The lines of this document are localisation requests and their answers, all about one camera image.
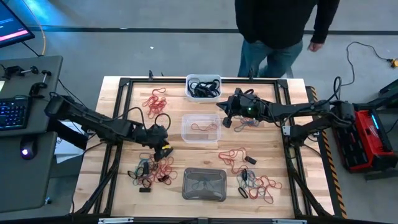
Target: clear plastic container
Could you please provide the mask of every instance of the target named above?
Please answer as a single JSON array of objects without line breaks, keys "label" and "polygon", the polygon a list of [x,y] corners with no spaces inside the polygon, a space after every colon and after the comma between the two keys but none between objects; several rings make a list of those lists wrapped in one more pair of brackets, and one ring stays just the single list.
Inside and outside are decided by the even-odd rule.
[{"label": "clear plastic container", "polygon": [[[217,79],[220,81],[220,89],[218,90],[220,92],[220,95],[212,98],[199,98],[199,97],[192,97],[190,92],[188,91],[188,83],[191,79],[195,79],[197,82],[198,80],[201,82],[212,82],[213,80]],[[185,94],[188,98],[189,101],[191,102],[219,102],[220,96],[222,94],[221,90],[221,77],[219,75],[187,75],[187,78],[185,79]]]},{"label": "clear plastic container", "polygon": [[182,197],[187,200],[223,202],[226,199],[226,172],[216,169],[185,169]]},{"label": "clear plastic container", "polygon": [[221,139],[218,114],[186,114],[182,116],[181,137],[186,143],[216,143]]}]

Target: computer screen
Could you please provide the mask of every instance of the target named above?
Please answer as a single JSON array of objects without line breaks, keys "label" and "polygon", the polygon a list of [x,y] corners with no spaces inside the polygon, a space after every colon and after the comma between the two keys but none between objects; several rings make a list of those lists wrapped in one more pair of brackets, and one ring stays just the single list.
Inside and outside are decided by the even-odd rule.
[{"label": "computer screen", "polygon": [[0,48],[33,39],[35,35],[0,0]]}]

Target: gray floor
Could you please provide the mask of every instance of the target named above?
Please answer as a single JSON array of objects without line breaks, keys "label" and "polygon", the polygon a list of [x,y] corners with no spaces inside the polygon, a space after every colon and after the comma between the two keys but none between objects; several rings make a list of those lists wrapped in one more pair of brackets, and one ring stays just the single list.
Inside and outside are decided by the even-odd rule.
[{"label": "gray floor", "polygon": [[[26,0],[45,25],[85,27],[145,28],[236,28],[233,0]],[[20,0],[10,7],[30,25],[33,18]],[[341,2],[333,30],[398,30],[398,1],[345,0]],[[313,14],[307,29],[313,26]],[[40,51],[42,38],[27,43]],[[148,34],[148,33],[71,33],[47,32],[47,55],[64,57],[61,79],[90,108],[95,108],[105,75],[182,76],[191,73],[215,73],[234,77],[239,67],[243,38],[239,34]],[[308,44],[310,36],[304,37]],[[398,57],[398,36],[333,36],[325,47],[311,53],[303,50],[292,70],[295,78],[304,78],[317,89],[320,98],[332,94],[333,79],[352,80],[346,61],[346,46],[360,41],[375,46],[384,57]],[[1,49],[0,59],[33,57],[23,45]],[[374,56],[371,50],[353,45],[351,58],[356,81],[343,88],[342,99],[366,102],[380,88],[397,78],[398,70]],[[350,218],[397,223],[398,178],[365,182],[361,174],[349,174],[342,168],[338,153],[333,157],[343,198]],[[76,161],[70,166],[76,167]],[[53,204],[43,208],[0,214],[0,220],[64,215],[77,176],[52,179],[49,196]]]}]

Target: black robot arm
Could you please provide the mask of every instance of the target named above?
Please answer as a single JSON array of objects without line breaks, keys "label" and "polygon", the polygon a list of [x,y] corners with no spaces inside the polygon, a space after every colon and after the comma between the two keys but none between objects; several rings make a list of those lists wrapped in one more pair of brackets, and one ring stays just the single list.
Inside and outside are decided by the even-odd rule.
[{"label": "black robot arm", "polygon": [[169,143],[168,134],[163,126],[152,125],[149,129],[137,121],[127,119],[112,119],[76,103],[69,96],[54,93],[48,103],[45,113],[57,120],[70,120],[81,125],[82,130],[92,130],[98,137],[108,143],[116,144],[120,141],[131,141],[143,147],[155,149],[155,160],[170,154],[172,149],[162,150]]},{"label": "black robot arm", "polygon": [[[296,146],[302,146],[304,140],[310,134],[332,126],[348,127],[355,120],[354,106],[347,102],[321,100],[282,105],[260,99],[253,94],[253,90],[243,93],[240,88],[235,89],[234,95],[229,96],[228,101],[217,103],[217,106],[227,114],[227,117],[223,120],[225,127],[231,126],[233,116],[244,116],[258,121],[275,123],[276,125],[278,125],[276,122],[281,122],[284,135],[289,137],[289,143]],[[320,116],[320,118],[304,125],[285,125],[291,117],[314,115]]]}]

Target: wooden tabletop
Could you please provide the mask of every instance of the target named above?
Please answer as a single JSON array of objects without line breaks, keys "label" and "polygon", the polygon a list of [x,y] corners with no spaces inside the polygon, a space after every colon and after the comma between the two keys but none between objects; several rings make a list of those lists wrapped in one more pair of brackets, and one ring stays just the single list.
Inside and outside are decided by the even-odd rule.
[{"label": "wooden tabletop", "polygon": [[[120,77],[104,77],[101,93],[96,111],[107,116],[112,116],[116,100]],[[288,80],[289,92],[292,103],[308,102],[302,79]],[[187,144],[181,137],[182,116],[185,114],[218,114],[224,118],[224,112],[214,103],[192,103],[185,97],[185,84],[182,83],[135,83],[131,97],[130,107],[140,106],[151,96],[154,88],[165,87],[167,90],[160,96],[167,99],[164,112],[169,114],[172,125],[168,130],[170,144],[174,147],[171,156],[174,158],[172,169],[176,170],[178,176],[171,185],[154,183],[151,193],[139,193],[139,186],[132,185],[131,178],[127,175],[128,170],[135,170],[139,163],[139,154],[142,152],[153,153],[152,149],[141,145],[124,142],[121,163],[118,172],[118,181],[112,207],[113,216],[129,217],[219,217],[219,218],[292,218],[292,200],[290,197],[289,182],[287,177],[286,162],[280,129],[273,123],[261,122],[259,127],[245,127],[240,133],[234,132],[234,127],[239,126],[239,120],[234,119],[231,128],[221,128],[222,138],[213,144]],[[235,88],[240,87],[243,91],[253,88],[255,94],[260,98],[275,101],[274,89],[265,84],[222,84],[221,101],[232,95]],[[124,101],[121,102],[122,113]],[[145,114],[146,126],[154,123]],[[128,119],[141,122],[138,111],[131,111]],[[311,117],[295,118],[297,124],[305,124],[312,120]],[[165,119],[160,123],[167,124]],[[98,143],[93,138],[88,147]],[[316,150],[315,142],[306,141],[306,144]],[[243,199],[238,193],[238,182],[236,175],[231,173],[230,167],[218,158],[218,153],[245,147],[249,156],[257,160],[256,165],[249,164],[257,176],[267,175],[282,184],[281,189],[270,189],[274,197],[274,203],[269,204],[263,198]],[[93,193],[100,179],[103,163],[105,145],[96,147],[87,152],[81,166],[74,201],[76,209],[79,209]],[[323,208],[333,214],[330,193],[323,170],[322,159],[306,147],[301,148],[303,166],[307,179],[308,188],[312,191]],[[187,167],[223,169],[227,173],[227,198],[224,202],[207,202],[201,200],[185,200],[182,197],[183,172]],[[300,208],[304,212],[303,197],[297,186]],[[106,203],[108,187],[104,191],[103,206]]]}]

